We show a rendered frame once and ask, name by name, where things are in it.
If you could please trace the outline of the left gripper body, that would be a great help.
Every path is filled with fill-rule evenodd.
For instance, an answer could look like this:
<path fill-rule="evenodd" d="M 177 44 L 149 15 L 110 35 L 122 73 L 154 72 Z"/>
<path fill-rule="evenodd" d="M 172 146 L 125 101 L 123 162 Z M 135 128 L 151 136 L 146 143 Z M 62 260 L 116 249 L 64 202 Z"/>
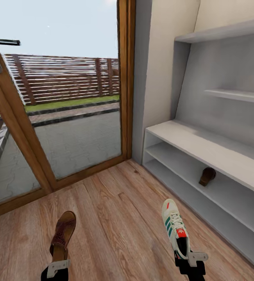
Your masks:
<path fill-rule="evenodd" d="M 47 271 L 41 275 L 41 281 L 68 281 L 68 268 L 58 270 L 54 277 L 47 278 Z"/>

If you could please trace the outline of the gym shoe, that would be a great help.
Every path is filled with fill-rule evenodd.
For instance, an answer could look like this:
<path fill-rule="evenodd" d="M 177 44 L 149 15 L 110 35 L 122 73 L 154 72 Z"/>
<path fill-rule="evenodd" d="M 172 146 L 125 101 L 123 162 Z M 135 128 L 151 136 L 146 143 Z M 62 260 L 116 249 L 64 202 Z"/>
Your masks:
<path fill-rule="evenodd" d="M 162 218 L 173 253 L 176 251 L 179 259 L 188 260 L 187 253 L 191 252 L 189 236 L 174 200 L 165 200 Z"/>

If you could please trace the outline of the sandal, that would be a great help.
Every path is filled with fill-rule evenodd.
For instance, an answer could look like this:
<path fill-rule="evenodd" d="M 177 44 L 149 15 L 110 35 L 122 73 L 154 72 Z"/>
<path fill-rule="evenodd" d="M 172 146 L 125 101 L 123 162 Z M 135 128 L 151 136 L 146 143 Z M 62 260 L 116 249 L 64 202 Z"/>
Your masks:
<path fill-rule="evenodd" d="M 206 186 L 210 180 L 213 180 L 216 176 L 216 172 L 213 168 L 207 167 L 202 172 L 202 177 L 199 181 L 199 184 Z"/>
<path fill-rule="evenodd" d="M 58 220 L 55 228 L 55 235 L 50 245 L 52 262 L 67 260 L 68 243 L 75 231 L 76 215 L 72 211 L 66 211 Z"/>

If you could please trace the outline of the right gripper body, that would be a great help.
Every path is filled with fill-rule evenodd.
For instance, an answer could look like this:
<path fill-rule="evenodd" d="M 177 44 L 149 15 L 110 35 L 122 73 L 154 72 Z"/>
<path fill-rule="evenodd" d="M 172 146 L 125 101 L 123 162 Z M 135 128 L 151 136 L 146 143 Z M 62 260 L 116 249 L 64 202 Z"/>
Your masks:
<path fill-rule="evenodd" d="M 181 274 L 187 274 L 189 281 L 192 280 L 194 276 L 203 277 L 206 274 L 205 266 L 203 261 L 196 261 L 197 267 L 191 267 L 188 260 L 179 259 L 179 270 Z M 205 281 L 205 279 L 204 279 Z"/>

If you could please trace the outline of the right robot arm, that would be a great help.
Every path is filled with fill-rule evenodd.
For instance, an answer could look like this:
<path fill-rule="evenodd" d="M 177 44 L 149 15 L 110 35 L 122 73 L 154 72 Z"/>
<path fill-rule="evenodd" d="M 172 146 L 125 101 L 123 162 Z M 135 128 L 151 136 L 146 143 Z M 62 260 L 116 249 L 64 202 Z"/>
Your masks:
<path fill-rule="evenodd" d="M 207 261 L 209 256 L 206 252 L 188 252 L 188 260 L 179 259 L 176 251 L 175 265 L 179 267 L 181 274 L 187 274 L 189 281 L 205 281 L 203 275 L 206 274 L 203 261 Z"/>

